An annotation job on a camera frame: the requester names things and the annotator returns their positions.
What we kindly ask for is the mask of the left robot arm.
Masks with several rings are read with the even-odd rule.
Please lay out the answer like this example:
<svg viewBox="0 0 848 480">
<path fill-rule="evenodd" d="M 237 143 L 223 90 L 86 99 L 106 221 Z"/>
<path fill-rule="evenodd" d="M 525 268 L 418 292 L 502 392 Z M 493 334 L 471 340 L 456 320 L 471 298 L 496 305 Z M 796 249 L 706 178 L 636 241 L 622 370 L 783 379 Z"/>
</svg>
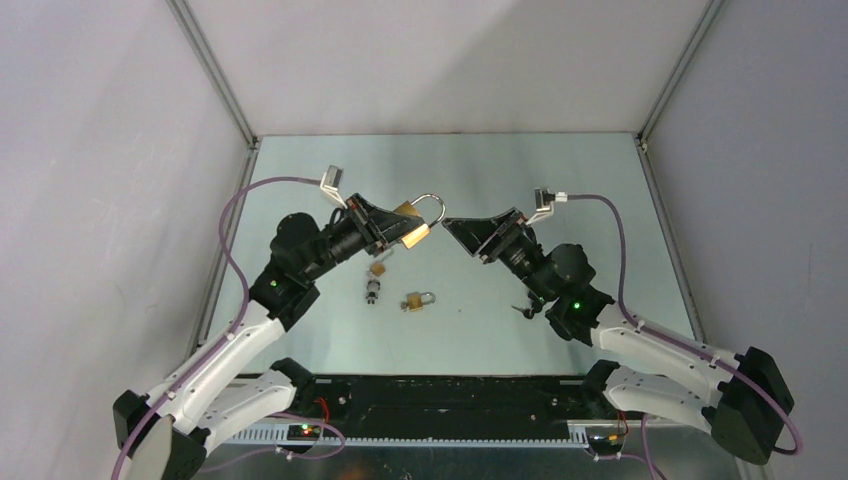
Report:
<svg viewBox="0 0 848 480">
<path fill-rule="evenodd" d="M 226 389 L 305 316 L 320 295 L 319 278 L 360 252 L 412 248 L 430 228 L 413 201 L 384 209 L 353 194 L 336 210 L 338 218 L 325 226 L 304 212 L 283 217 L 254 283 L 237 274 L 243 300 L 228 326 L 147 393 L 127 390 L 114 402 L 120 453 L 113 478 L 129 461 L 139 479 L 190 479 L 214 450 L 256 422 L 312 411 L 311 374 L 291 358 L 235 391 Z"/>
</svg>

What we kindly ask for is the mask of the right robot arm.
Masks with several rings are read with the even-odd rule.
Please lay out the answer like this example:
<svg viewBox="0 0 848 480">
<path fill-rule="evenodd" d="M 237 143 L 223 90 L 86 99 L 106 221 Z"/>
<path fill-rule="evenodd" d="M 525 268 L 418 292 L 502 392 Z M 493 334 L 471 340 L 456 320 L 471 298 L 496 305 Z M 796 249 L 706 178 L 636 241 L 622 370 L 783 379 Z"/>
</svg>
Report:
<svg viewBox="0 0 848 480">
<path fill-rule="evenodd" d="M 516 209 L 489 218 L 447 218 L 443 225 L 471 256 L 505 265 L 528 289 L 527 314 L 544 314 L 560 338 L 648 367 L 640 372 L 597 361 L 582 384 L 588 414 L 606 418 L 619 410 L 669 419 L 710 435 L 754 465 L 778 452 L 794 399 L 770 354 L 700 343 L 635 315 L 592 286 L 595 270 L 581 245 L 545 251 Z"/>
</svg>

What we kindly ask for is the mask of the orange black padlock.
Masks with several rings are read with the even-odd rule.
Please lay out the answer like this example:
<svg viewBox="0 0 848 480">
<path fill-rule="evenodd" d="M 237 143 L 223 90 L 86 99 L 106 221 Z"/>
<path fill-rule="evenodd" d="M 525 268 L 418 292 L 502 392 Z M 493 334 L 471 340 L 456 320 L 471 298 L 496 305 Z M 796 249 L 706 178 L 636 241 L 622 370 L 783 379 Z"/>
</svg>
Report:
<svg viewBox="0 0 848 480">
<path fill-rule="evenodd" d="M 511 308 L 519 312 L 524 318 L 532 320 L 537 314 L 541 313 L 546 302 L 543 299 L 530 298 L 526 306 L 512 305 Z"/>
</svg>

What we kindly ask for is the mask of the large brass padlock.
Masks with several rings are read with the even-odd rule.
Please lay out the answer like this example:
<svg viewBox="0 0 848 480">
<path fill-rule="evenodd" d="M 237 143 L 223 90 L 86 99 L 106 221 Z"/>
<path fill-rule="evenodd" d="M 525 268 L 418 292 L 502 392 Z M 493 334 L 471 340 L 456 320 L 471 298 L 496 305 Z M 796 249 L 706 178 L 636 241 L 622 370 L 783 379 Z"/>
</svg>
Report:
<svg viewBox="0 0 848 480">
<path fill-rule="evenodd" d="M 427 200 L 432 200 L 440 208 L 439 214 L 433 220 L 427 221 L 421 214 L 418 204 Z M 399 242 L 407 249 L 411 250 L 426 238 L 431 231 L 439 225 L 446 216 L 446 204 L 444 200 L 434 193 L 423 193 L 411 201 L 406 201 L 399 205 L 394 213 L 397 213 L 407 220 L 407 224 L 403 227 L 400 234 Z"/>
</svg>

